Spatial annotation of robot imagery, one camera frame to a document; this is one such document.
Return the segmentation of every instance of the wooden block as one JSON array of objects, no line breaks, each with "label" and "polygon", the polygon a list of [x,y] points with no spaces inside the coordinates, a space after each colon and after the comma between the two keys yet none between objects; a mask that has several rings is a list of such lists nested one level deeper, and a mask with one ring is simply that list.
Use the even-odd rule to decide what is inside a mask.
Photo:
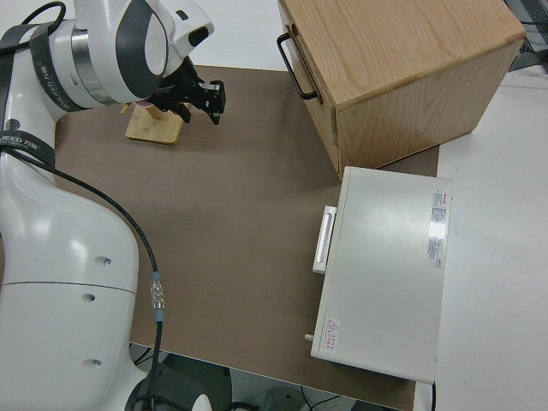
[{"label": "wooden block", "polygon": [[160,144],[175,144],[181,134],[183,120],[176,114],[162,112],[156,107],[134,108],[129,120],[126,136],[131,140]]}]

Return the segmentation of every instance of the oak wood cabinet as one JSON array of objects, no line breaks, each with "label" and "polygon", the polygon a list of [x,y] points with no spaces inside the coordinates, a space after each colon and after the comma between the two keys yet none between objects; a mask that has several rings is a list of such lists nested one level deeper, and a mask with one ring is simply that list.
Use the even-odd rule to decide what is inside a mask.
[{"label": "oak wood cabinet", "polygon": [[525,36],[502,0],[279,6],[278,43],[303,92],[316,93],[306,105],[340,177],[470,133]]}]

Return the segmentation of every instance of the drawer handle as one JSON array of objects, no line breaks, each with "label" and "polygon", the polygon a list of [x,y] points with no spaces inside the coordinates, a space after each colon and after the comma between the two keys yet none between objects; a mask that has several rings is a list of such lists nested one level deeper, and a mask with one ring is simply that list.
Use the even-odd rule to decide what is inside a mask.
[{"label": "drawer handle", "polygon": [[289,64],[288,57],[285,55],[285,51],[283,51],[282,43],[286,40],[291,39],[291,35],[289,33],[284,33],[280,37],[277,38],[277,48],[280,50],[280,54],[282,55],[283,62],[285,63],[285,67],[288,68],[289,75],[291,76],[291,80],[293,81],[293,84],[295,85],[295,88],[297,89],[297,92],[299,93],[299,96],[303,100],[311,100],[313,98],[318,97],[318,94],[314,92],[303,92],[301,86],[299,85],[299,81],[297,80],[297,77],[295,76],[295,72],[291,68],[291,65]]}]

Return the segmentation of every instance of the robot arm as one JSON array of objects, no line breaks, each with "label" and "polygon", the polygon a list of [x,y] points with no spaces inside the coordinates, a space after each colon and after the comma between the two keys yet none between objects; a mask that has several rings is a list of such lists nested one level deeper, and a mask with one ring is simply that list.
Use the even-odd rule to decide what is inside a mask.
[{"label": "robot arm", "polygon": [[[56,121],[144,98],[163,110],[188,101],[214,122],[223,112],[222,82],[201,81],[187,56],[213,31],[192,1],[75,0],[75,9],[55,31],[23,24],[0,40],[0,149],[47,165],[31,167],[9,149],[0,159],[7,411],[122,411],[146,376],[128,355],[135,239],[114,213],[55,187],[47,170]],[[206,411],[207,401],[196,409]]]},{"label": "robot arm", "polygon": [[74,26],[58,36],[54,54],[66,62],[72,51],[74,67],[58,64],[65,71],[58,76],[80,79],[83,87],[66,88],[82,107],[96,105],[90,97],[99,104],[149,98],[188,122],[183,103],[189,102],[218,123],[223,82],[205,83],[188,57],[214,27],[192,0],[76,0],[74,6]]}]

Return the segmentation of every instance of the sticker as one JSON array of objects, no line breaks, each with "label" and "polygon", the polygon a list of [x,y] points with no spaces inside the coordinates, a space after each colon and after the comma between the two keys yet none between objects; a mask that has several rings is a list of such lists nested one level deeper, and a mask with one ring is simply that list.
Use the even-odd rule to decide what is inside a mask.
[{"label": "sticker", "polygon": [[432,196],[432,213],[428,229],[428,265],[438,269],[444,266],[449,200],[449,195],[442,189],[437,190]]},{"label": "sticker", "polygon": [[324,344],[322,349],[334,353],[337,350],[337,340],[339,338],[339,330],[341,329],[341,321],[338,319],[325,319],[324,324]]}]

